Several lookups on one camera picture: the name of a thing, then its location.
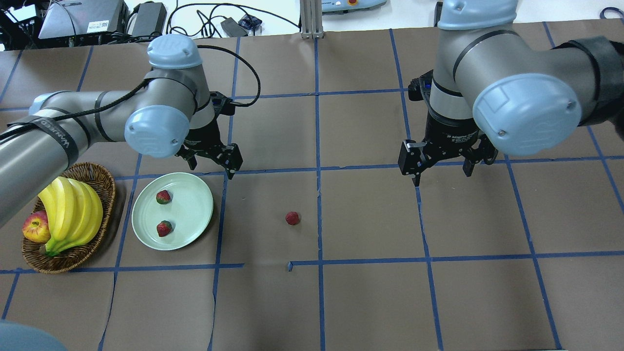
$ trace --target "fruit basket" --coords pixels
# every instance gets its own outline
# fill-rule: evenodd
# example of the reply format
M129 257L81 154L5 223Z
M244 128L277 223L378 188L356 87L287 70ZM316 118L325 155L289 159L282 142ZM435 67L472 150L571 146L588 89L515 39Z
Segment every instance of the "fruit basket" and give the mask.
M93 255L102 243L107 232L110 216L115 200L115 179L110 172L101 165L91 162L76 163L61 174L89 184L100 197L104 214L102 224L95 237L85 245L72 247L54 257L48 257L39 252L42 244L22 238L22 256L34 270L40 273L63 273L78 267ZM37 199L33 213L44 210L43 203Z

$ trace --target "red apple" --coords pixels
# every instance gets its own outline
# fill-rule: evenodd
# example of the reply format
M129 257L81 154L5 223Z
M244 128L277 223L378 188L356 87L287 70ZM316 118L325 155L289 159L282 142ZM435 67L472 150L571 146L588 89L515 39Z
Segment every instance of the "red apple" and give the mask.
M28 216L22 226L22 233L31 241L45 244L50 240L50 229L47 224L47 213L39 211Z

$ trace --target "red strawberry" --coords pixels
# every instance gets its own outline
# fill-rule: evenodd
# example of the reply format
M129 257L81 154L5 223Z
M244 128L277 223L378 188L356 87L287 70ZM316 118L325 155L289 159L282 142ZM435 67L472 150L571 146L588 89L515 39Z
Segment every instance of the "red strawberry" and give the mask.
M156 202L161 205L168 204L171 202L171 195L166 190L161 190L156 194Z
M289 212L286 214L286 223L290 225L296 225L299 224L300 221L301 217L299 217L299 214L297 212Z
M169 222L168 220L163 220L161 223L158 223L158 225L156 226L156 231L158 232L159 237L163 237L171 233L171 231L173 231L171 222Z

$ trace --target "white label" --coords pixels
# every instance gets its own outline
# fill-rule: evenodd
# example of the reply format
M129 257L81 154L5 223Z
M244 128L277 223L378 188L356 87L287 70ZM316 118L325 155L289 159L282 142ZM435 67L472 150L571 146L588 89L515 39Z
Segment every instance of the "white label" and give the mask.
M109 21L95 21L89 22L87 33L103 32L109 27Z

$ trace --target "plate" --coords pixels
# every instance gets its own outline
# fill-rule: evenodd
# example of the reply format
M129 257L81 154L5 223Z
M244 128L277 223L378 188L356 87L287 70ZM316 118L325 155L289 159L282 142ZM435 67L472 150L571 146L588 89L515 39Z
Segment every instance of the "plate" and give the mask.
M171 202L161 205L156 194L167 190ZM175 250L197 239L212 217L213 199L208 185L196 175L184 172L154 179L139 194L132 208L132 228L139 240L155 250ZM159 237L156 226L168 220L173 231Z

